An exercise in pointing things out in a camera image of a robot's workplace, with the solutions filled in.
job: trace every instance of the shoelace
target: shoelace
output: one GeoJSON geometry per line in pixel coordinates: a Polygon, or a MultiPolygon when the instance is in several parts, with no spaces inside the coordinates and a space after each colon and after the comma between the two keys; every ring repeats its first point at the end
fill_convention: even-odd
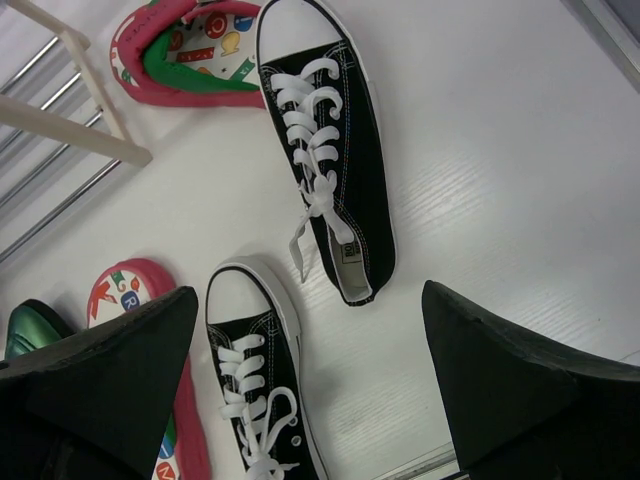
{"type": "Polygon", "coordinates": [[[338,183],[338,176],[333,170],[330,170],[326,176],[320,171],[320,162],[338,160],[338,150],[324,144],[329,140],[338,140],[340,132],[333,126],[318,129],[318,123],[314,119],[316,105],[324,100],[333,102],[334,107],[331,108],[330,115],[335,120],[340,118],[340,111],[344,105],[340,93],[335,88],[316,88],[312,83],[315,74],[321,70],[329,70],[329,76],[333,79],[340,78],[338,63],[330,58],[319,58],[309,62],[297,76],[285,73],[276,73],[271,76],[271,88],[274,92],[278,92],[276,99],[278,107],[282,108],[287,103],[295,105],[294,110],[283,115],[283,120],[287,127],[289,145],[299,142],[299,147],[293,152],[293,163],[303,166],[305,180],[298,188],[309,204],[306,215],[300,221],[293,239],[289,242],[293,263],[300,272],[303,283],[304,260],[299,240],[304,235],[307,222],[312,217],[322,216],[341,245],[354,241],[351,228],[334,209],[333,192],[338,183]]]}
{"type": "Polygon", "coordinates": [[[231,349],[218,347],[220,371],[223,375],[233,377],[237,392],[224,387],[224,399],[227,403],[220,409],[222,418],[240,418],[242,425],[237,432],[242,443],[242,457],[249,466],[245,480],[283,480],[284,472],[299,464],[279,464],[271,458],[269,452],[273,448],[280,431],[294,419],[298,413],[298,402],[291,389],[274,388],[265,400],[260,396],[255,402],[247,403],[245,395],[252,390],[264,387],[264,377],[252,375],[264,366],[264,357],[256,356],[245,359],[245,351],[264,344],[261,335],[247,335],[232,343],[231,349]],[[291,413],[280,418],[269,431],[271,408],[275,398],[283,395],[289,399],[291,413]],[[262,421],[254,421],[265,414],[262,421]]]}

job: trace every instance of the green shoe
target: green shoe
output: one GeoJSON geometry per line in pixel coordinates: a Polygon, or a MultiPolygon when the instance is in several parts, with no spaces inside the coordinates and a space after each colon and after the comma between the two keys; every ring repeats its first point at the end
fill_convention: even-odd
{"type": "Polygon", "coordinates": [[[157,83],[192,93],[257,92],[255,19],[260,7],[227,1],[194,9],[149,45],[146,73],[157,83]]]}
{"type": "Polygon", "coordinates": [[[9,317],[5,359],[33,352],[73,334],[74,331],[50,307],[38,300],[27,300],[9,317]]]}

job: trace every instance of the shoe label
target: shoe label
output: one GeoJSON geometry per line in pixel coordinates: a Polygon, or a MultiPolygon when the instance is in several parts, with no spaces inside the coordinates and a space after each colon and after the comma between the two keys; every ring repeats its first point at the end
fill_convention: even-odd
{"type": "Polygon", "coordinates": [[[189,50],[188,52],[178,52],[176,62],[178,63],[191,63],[200,62],[202,60],[211,60],[213,58],[213,52],[215,49],[199,48],[198,50],[189,50]]]}
{"type": "Polygon", "coordinates": [[[360,253],[360,244],[358,242],[340,245],[342,252],[342,263],[358,263],[362,261],[362,253],[360,253]]]}

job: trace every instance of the black shoe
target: black shoe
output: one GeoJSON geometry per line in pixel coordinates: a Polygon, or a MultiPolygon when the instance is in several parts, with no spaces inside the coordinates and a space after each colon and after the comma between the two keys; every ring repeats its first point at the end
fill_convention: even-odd
{"type": "Polygon", "coordinates": [[[209,281],[206,315],[245,478],[327,480],[299,394],[300,325],[284,287],[261,262],[230,259],[209,281]]]}
{"type": "Polygon", "coordinates": [[[271,0],[258,19],[265,103],[308,208],[329,279],[352,306],[373,301],[395,267],[374,99],[358,51],[317,0],[271,0]]]}

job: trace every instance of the white rubber sole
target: white rubber sole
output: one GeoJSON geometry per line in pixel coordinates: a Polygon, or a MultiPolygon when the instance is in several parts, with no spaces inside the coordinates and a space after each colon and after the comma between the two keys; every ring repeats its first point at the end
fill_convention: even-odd
{"type": "Polygon", "coordinates": [[[278,317],[282,322],[282,327],[284,329],[285,336],[287,337],[289,351],[291,352],[291,358],[293,359],[293,365],[296,371],[298,393],[300,395],[300,416],[302,417],[311,460],[313,461],[313,465],[318,473],[318,478],[320,480],[329,480],[326,468],[324,467],[322,458],[320,457],[320,453],[316,447],[313,433],[311,432],[307,413],[304,409],[304,398],[302,397],[302,388],[300,385],[300,321],[298,320],[298,315],[293,303],[291,303],[291,299],[289,298],[289,295],[282,283],[280,283],[280,280],[278,280],[278,277],[276,277],[271,269],[260,260],[254,257],[230,258],[224,263],[218,265],[216,272],[229,267],[235,267],[249,272],[267,292],[276,308],[276,312],[278,312],[278,317]]]}

